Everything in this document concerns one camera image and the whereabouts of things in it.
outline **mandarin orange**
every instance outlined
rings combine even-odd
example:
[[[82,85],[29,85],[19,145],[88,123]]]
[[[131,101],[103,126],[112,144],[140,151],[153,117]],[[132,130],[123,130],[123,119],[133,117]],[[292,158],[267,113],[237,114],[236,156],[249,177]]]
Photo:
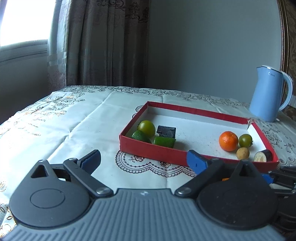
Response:
[[[238,143],[237,135],[231,131],[223,132],[219,137],[219,145],[224,151],[234,151]]]

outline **small round fruit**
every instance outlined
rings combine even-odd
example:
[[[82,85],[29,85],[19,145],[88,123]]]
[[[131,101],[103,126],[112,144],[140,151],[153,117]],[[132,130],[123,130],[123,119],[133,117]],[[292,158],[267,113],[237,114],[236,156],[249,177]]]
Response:
[[[133,139],[138,141],[143,141],[151,144],[151,140],[146,136],[146,134],[142,131],[136,130],[132,136]]]
[[[249,148],[253,145],[253,139],[249,134],[243,134],[239,137],[239,146]]]
[[[248,148],[241,147],[240,149],[237,150],[237,159],[239,160],[248,159],[249,156],[250,156],[250,152]]]
[[[238,142],[236,134],[231,131],[223,132],[219,137],[219,145],[224,151],[234,151]]]
[[[148,120],[143,120],[138,125],[138,130],[144,132],[149,138],[155,135],[155,126]]]

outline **patterned wallpaper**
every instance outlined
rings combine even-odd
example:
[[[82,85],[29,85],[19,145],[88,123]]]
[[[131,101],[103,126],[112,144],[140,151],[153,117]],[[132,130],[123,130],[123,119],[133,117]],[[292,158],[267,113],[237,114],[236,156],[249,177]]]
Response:
[[[289,33],[289,61],[288,74],[294,80],[293,95],[296,95],[296,1],[284,0],[288,21]],[[287,106],[283,111],[287,116],[296,121],[296,109]]]

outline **green tomato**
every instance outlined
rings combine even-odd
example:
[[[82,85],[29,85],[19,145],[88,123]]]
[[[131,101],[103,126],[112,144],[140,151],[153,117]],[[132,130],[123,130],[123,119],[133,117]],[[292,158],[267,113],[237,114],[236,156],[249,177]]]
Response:
[[[253,145],[253,139],[249,134],[243,134],[239,137],[239,145],[240,147],[249,148]]]
[[[138,130],[144,132],[149,138],[155,135],[155,126],[148,120],[142,121],[138,125]]]

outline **white tablecloth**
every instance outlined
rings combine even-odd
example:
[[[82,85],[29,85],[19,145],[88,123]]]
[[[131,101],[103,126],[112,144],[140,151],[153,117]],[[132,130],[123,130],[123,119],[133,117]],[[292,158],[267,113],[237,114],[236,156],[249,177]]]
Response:
[[[129,87],[69,86],[16,113],[0,126],[0,236],[15,223],[8,201],[40,159],[62,163],[94,149],[102,155],[92,176],[117,188],[176,188],[194,177],[188,167],[119,151],[119,134],[147,101],[163,102],[242,117],[246,103],[180,91]],[[296,122],[279,113],[275,123],[256,119],[281,165],[296,166]]]

